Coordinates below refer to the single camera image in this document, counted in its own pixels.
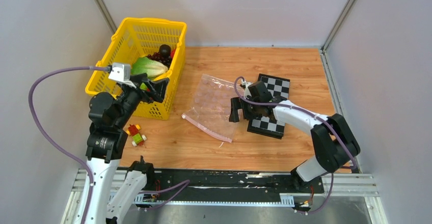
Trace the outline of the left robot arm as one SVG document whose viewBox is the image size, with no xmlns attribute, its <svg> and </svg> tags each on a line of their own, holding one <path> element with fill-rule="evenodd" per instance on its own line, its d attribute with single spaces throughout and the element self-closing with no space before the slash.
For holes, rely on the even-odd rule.
<svg viewBox="0 0 432 224">
<path fill-rule="evenodd" d="M 110 75 L 122 90 L 118 97 L 108 92 L 90 101 L 90 135 L 87 139 L 87 175 L 81 205 L 75 223 L 120 223 L 140 189 L 150 190 L 156 184 L 154 167 L 143 160 L 132 164 L 120 195 L 109 201 L 112 181 L 122 158 L 128 135 L 126 123 L 140 103 L 163 102 L 169 78 L 152 81 L 147 74 Z"/>
</svg>

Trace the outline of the clear zip top bag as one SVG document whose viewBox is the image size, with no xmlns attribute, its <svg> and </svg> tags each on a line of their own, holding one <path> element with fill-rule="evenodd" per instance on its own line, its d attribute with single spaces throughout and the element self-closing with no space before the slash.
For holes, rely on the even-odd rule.
<svg viewBox="0 0 432 224">
<path fill-rule="evenodd" d="M 201 76 L 190 109 L 182 118 L 220 141 L 233 141 L 237 124 L 229 122 L 234 83 L 207 74 Z"/>
</svg>

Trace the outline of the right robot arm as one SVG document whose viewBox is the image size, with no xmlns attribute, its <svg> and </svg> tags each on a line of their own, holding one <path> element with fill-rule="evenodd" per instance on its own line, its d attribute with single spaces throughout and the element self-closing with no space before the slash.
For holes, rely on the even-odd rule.
<svg viewBox="0 0 432 224">
<path fill-rule="evenodd" d="M 345 168 L 348 162 L 357 168 L 355 157 L 361 149 L 342 115 L 314 113 L 286 98 L 272 96 L 262 81 L 251 83 L 240 76 L 235 82 L 240 85 L 234 86 L 237 97 L 231 99 L 229 122 L 239 122 L 238 111 L 242 110 L 246 120 L 267 117 L 271 122 L 291 125 L 311 136 L 314 156 L 290 172 L 295 191 L 304 192 L 316 178 Z"/>
</svg>

